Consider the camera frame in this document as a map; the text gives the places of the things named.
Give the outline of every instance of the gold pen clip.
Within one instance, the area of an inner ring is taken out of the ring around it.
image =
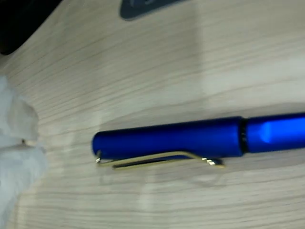
[[[171,152],[151,154],[151,155],[146,155],[146,156],[122,159],[122,160],[112,160],[112,161],[102,162],[101,161],[102,152],[101,152],[101,150],[99,150],[97,152],[96,163],[98,164],[98,166],[101,166],[101,167],[112,166],[112,168],[115,170],[124,170],[124,169],[146,167],[146,166],[166,164],[166,163],[170,163],[170,162],[177,162],[177,161],[184,160],[184,159],[173,159],[173,160],[152,161],[152,160],[161,159],[161,158],[169,157],[169,156],[186,156],[190,159],[196,159],[197,161],[205,162],[211,166],[224,167],[224,164],[222,163],[222,160],[220,160],[220,159],[208,159],[206,157],[202,158],[196,154],[193,154],[193,153],[190,153],[187,151],[171,151]]]

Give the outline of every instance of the white tissue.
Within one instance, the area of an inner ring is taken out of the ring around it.
[[[0,229],[10,218],[18,195],[30,187],[47,167],[44,149],[22,140],[37,140],[34,109],[0,76]]]

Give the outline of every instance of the dark object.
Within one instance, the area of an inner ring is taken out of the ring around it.
[[[0,53],[11,54],[62,0],[0,0]]]
[[[135,19],[161,7],[184,0],[122,0],[120,15],[125,20]]]

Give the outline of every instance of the wooden table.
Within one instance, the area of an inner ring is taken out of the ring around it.
[[[304,150],[97,168],[99,130],[305,110],[305,1],[189,0],[135,21],[64,0],[0,73],[40,116],[50,169],[12,229],[303,229]]]

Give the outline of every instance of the pen cap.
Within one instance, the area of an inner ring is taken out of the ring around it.
[[[242,117],[156,125],[98,132],[94,154],[103,159],[126,159],[169,151],[188,151],[207,158],[241,156]],[[183,159],[172,156],[170,159]]]
[[[250,118],[246,141],[251,153],[305,147],[305,113]]]

